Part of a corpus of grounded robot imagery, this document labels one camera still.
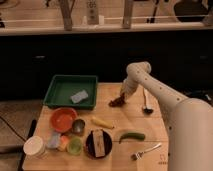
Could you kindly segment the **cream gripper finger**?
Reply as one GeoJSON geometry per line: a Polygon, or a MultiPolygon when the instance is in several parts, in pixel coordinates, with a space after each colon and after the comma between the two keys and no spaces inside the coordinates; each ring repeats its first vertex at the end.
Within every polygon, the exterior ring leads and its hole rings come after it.
{"type": "Polygon", "coordinates": [[[120,99],[122,102],[125,102],[126,101],[126,94],[125,93],[121,93],[120,94],[120,99]]]}

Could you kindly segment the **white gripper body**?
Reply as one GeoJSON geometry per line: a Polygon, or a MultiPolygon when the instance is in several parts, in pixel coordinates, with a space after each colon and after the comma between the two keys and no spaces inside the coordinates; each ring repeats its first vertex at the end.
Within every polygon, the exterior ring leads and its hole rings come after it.
{"type": "Polygon", "coordinates": [[[130,77],[127,77],[122,83],[120,94],[123,95],[125,99],[128,99],[136,92],[137,88],[138,83],[130,77]]]}

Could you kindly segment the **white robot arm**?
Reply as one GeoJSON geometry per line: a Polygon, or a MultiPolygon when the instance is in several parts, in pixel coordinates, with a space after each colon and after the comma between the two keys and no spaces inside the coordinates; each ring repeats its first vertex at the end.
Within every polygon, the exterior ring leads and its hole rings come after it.
{"type": "Polygon", "coordinates": [[[213,171],[213,107],[150,75],[148,62],[127,65],[120,93],[128,99],[142,85],[169,111],[168,171],[213,171]]]}

